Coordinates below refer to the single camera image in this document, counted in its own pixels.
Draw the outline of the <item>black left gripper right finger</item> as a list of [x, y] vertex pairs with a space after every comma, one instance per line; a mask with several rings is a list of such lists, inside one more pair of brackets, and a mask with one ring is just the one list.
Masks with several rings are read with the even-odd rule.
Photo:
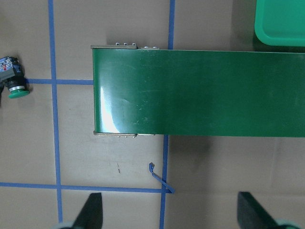
[[275, 229], [279, 225], [250, 192], [237, 196], [237, 222], [241, 229]]

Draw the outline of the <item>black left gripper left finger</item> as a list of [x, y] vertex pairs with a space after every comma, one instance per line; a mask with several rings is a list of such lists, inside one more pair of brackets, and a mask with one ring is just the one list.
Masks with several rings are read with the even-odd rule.
[[73, 229], [101, 229], [103, 225], [102, 194], [91, 193], [74, 221]]

